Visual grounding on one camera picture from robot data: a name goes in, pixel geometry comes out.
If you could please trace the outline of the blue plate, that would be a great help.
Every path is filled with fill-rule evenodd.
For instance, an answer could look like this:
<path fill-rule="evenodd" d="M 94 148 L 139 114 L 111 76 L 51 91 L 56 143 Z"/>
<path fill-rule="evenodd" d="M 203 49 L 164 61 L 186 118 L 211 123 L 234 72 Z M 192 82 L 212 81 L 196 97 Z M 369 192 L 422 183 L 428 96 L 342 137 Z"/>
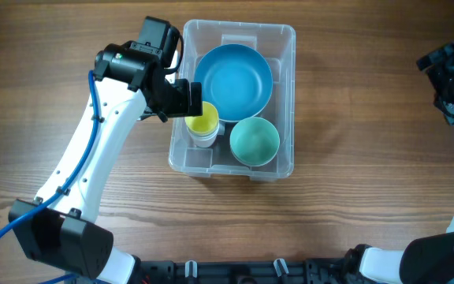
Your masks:
<path fill-rule="evenodd" d="M 219 118 L 238 122 L 262 112 L 271 99 L 273 75 L 267 60 L 241 44 L 210 50 L 195 68 L 203 100 L 213 104 Z"/>

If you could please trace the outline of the yellow cup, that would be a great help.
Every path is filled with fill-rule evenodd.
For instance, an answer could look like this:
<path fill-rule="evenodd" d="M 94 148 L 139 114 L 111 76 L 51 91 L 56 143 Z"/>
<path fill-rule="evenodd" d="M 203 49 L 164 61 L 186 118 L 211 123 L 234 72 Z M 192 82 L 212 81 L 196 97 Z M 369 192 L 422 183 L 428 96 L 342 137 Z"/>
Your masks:
<path fill-rule="evenodd" d="M 202 111 L 200 116 L 186 117 L 184 119 L 188 130 L 198 136 L 211 134 L 219 123 L 219 114 L 213 104 L 203 101 Z"/>

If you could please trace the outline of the pale green cup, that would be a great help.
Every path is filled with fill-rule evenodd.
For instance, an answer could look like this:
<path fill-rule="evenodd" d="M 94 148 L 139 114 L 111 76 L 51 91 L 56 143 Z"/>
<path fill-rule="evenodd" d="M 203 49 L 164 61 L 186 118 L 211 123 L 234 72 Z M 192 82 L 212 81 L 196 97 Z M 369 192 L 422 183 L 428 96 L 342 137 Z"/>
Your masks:
<path fill-rule="evenodd" d="M 215 139 L 216 139 L 217 133 L 210 133 L 208 135 L 197 135 L 195 133 L 189 133 L 189 136 L 192 138 L 192 140 L 193 139 L 206 140 L 206 139 L 210 139 L 213 137 L 215 137 Z"/>

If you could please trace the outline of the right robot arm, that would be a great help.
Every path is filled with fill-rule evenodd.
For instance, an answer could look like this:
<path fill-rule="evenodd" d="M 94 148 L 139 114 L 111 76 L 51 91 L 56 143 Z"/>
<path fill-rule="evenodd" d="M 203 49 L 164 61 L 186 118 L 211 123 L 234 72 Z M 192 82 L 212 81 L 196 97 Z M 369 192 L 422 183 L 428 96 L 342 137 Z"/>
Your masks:
<path fill-rule="evenodd" d="M 454 43 L 421 57 L 416 65 L 435 90 L 434 106 L 454 125 Z M 350 250 L 340 276 L 350 283 L 454 282 L 454 216 L 445 233 L 413 240 L 403 251 L 368 246 Z"/>

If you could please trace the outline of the pink cup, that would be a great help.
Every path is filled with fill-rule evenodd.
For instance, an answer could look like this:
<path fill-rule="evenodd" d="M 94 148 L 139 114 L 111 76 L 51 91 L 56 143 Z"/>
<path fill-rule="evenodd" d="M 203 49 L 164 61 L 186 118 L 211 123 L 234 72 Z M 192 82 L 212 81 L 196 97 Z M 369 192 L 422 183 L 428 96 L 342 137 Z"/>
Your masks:
<path fill-rule="evenodd" d="M 197 147 L 208 148 L 215 142 L 215 137 L 206 140 L 193 139 L 192 142 Z"/>

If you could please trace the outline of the mint green bowl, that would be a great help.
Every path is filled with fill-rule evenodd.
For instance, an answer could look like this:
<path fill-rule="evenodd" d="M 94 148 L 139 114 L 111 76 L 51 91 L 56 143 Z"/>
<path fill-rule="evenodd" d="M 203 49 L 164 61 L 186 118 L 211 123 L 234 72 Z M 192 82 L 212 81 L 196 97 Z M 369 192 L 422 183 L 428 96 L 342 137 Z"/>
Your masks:
<path fill-rule="evenodd" d="M 235 158 L 246 166 L 264 166 L 277 154 L 280 136 L 276 127 L 259 117 L 239 121 L 229 136 L 229 145 Z"/>

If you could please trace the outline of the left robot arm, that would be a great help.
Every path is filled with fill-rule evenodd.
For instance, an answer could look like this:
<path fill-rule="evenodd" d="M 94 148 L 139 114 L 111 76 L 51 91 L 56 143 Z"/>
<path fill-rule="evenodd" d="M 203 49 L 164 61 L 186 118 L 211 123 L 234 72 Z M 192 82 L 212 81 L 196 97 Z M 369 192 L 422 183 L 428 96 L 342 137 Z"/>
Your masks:
<path fill-rule="evenodd" d="M 147 17 L 135 41 L 98 52 L 88 74 L 90 98 L 55 172 L 31 202 L 16 200 L 9 224 L 30 260 L 106 283 L 142 283 L 138 257 L 114 247 L 96 224 L 102 191 L 133 126 L 203 112 L 198 83 L 168 81 L 184 40 L 168 21 Z"/>

